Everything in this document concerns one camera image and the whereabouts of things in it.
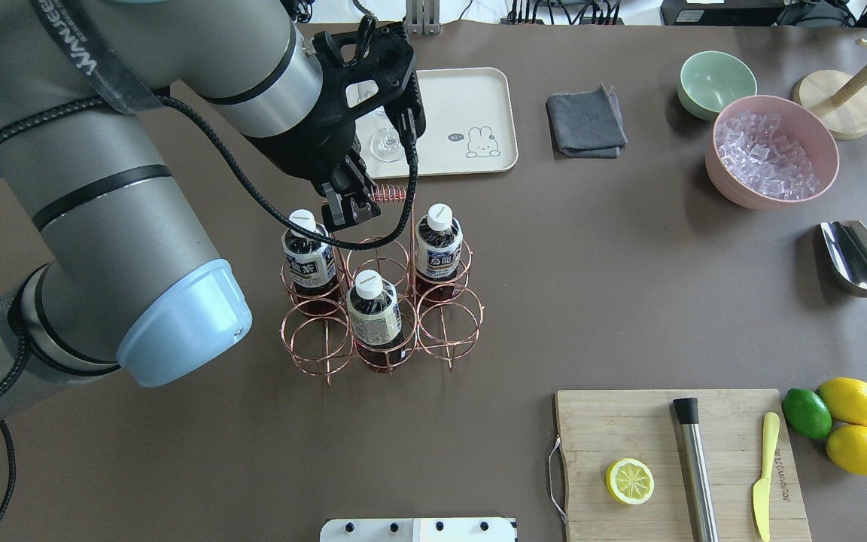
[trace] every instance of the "round wooden base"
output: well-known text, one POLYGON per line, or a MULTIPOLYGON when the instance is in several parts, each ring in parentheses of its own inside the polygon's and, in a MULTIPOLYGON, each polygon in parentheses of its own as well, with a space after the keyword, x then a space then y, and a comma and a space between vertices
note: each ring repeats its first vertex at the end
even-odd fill
POLYGON ((867 134, 867 87, 836 106, 832 96, 853 76, 850 73, 823 69, 809 73, 795 85, 792 99, 815 113, 836 139, 857 139, 867 134))

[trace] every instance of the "gray folded cloth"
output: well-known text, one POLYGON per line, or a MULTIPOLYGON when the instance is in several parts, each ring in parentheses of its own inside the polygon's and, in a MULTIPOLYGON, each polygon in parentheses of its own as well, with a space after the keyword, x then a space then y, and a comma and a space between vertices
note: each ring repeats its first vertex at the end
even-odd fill
POLYGON ((617 96, 602 84, 592 93, 557 93, 547 116, 560 152, 572 158, 617 158, 627 144, 617 96))

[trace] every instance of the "pink bowl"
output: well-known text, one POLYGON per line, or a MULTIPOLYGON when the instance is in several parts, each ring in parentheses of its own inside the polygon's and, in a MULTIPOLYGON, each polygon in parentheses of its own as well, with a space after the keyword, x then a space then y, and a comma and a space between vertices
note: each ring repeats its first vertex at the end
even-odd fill
POLYGON ((745 96, 743 99, 736 99, 735 102, 729 103, 729 106, 725 107, 725 110, 715 119, 715 126, 711 130, 708 141, 708 150, 704 154, 704 165, 715 188, 732 202, 748 209, 781 209, 809 202, 825 194, 835 181, 835 176, 838 175, 838 147, 828 128, 825 128, 825 124, 799 104, 777 96, 745 96), (715 129, 719 124, 725 123, 742 111, 750 111, 754 114, 780 114, 781 127, 778 128, 778 133, 784 134, 790 141, 798 141, 802 144, 805 154, 808 155, 815 169, 815 176, 821 183, 818 193, 805 199, 770 198, 751 190, 729 172, 722 159, 718 157, 715 147, 715 129))

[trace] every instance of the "black muddler tip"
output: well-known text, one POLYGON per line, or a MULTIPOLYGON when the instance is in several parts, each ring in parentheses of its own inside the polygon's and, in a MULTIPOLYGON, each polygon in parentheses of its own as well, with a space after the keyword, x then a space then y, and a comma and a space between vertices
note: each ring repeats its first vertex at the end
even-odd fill
POLYGON ((674 412, 677 414, 677 422, 681 425, 698 423, 698 398, 685 397, 674 399, 674 412))

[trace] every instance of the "robotic arm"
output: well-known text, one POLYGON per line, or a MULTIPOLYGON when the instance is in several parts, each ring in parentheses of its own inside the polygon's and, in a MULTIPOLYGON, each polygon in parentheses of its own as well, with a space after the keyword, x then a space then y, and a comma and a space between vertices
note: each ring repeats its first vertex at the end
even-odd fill
MULTIPOLYGON (((367 18, 310 44, 278 0, 79 0, 81 28, 63 17, 71 4, 0 0, 0 127, 96 93, 80 32, 94 25, 146 87, 182 80, 308 179, 327 200, 328 230, 379 213, 354 120, 383 105, 400 133, 423 133, 400 25, 367 18), (348 107, 347 86, 366 80, 378 93, 348 107)), ((230 265, 131 114, 43 123, 0 144, 0 172, 55 256, 0 297, 0 419, 119 366, 142 385, 168 383, 250 330, 230 265)))

